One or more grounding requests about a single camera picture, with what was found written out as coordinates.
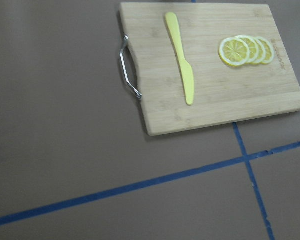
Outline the bamboo cutting board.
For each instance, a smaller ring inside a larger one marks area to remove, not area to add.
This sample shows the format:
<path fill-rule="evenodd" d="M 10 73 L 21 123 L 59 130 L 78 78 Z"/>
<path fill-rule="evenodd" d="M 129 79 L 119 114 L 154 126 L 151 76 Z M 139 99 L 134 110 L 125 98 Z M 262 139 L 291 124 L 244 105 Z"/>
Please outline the bamboo cutting board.
<path fill-rule="evenodd" d="M 119 12 L 149 135 L 300 110 L 300 85 L 268 5 L 123 2 Z M 167 30 L 167 12 L 177 15 L 185 58 L 194 73 L 190 106 Z M 274 60 L 241 67 L 223 63 L 219 57 L 222 40 L 241 34 L 270 41 Z"/>

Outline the yellow plastic knife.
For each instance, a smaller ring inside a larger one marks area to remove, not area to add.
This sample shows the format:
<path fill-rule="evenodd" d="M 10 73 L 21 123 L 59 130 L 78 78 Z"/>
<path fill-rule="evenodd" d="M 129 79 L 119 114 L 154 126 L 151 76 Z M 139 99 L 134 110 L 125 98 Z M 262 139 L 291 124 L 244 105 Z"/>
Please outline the yellow plastic knife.
<path fill-rule="evenodd" d="M 165 21 L 176 53 L 183 82 L 185 101 L 188 106 L 191 106 L 194 103 L 195 97 L 194 72 L 192 66 L 185 58 L 179 20 L 175 13 L 167 12 L 165 14 Z"/>

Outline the lemon slice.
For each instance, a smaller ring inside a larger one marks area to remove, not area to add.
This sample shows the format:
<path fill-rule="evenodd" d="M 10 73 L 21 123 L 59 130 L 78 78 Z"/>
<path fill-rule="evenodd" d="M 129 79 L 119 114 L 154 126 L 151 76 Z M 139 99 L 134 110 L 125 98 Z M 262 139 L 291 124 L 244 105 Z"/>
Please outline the lemon slice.
<path fill-rule="evenodd" d="M 258 46 L 258 56 L 256 57 L 256 59 L 251 62 L 251 64 L 253 65 L 258 65 L 261 64 L 265 58 L 266 58 L 266 49 L 264 44 L 257 39 L 256 37 L 252 37 L 252 39 L 255 41 L 256 45 Z"/>
<path fill-rule="evenodd" d="M 243 40 L 249 48 L 249 59 L 247 63 L 255 64 L 259 56 L 260 49 L 254 37 L 250 35 L 237 35 L 236 38 Z"/>
<path fill-rule="evenodd" d="M 218 54 L 225 64 L 240 67 L 250 59 L 250 48 L 242 39 L 228 37 L 220 43 Z"/>
<path fill-rule="evenodd" d="M 269 40 L 267 40 L 266 38 L 261 37 L 261 36 L 257 36 L 256 39 L 262 43 L 262 45 L 264 46 L 264 49 L 265 49 L 265 58 L 260 63 L 263 65 L 270 64 L 274 60 L 274 57 L 275 57 L 275 50 L 274 50 L 272 43 L 270 43 Z"/>

